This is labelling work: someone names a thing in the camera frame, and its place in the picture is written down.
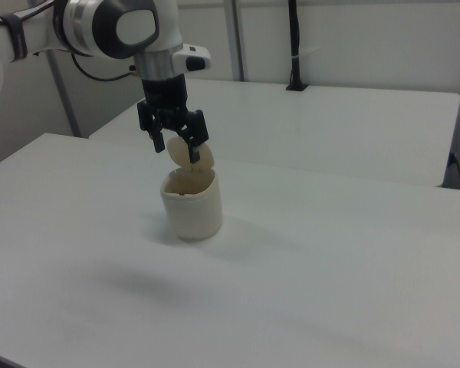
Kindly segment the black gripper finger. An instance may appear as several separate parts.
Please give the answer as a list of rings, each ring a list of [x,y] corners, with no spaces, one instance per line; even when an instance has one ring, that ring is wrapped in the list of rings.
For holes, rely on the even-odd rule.
[[[204,113],[201,110],[183,111],[176,116],[176,132],[189,151],[189,161],[200,160],[199,147],[209,139]]]
[[[161,123],[145,100],[137,104],[137,112],[140,129],[149,135],[149,138],[153,141],[154,150],[157,153],[161,153],[165,149]]]

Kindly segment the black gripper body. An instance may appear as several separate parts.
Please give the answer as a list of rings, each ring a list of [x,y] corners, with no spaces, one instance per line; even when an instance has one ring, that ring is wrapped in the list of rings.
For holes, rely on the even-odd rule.
[[[186,78],[183,74],[165,80],[142,80],[145,100],[140,103],[140,109],[170,110],[187,113]]]

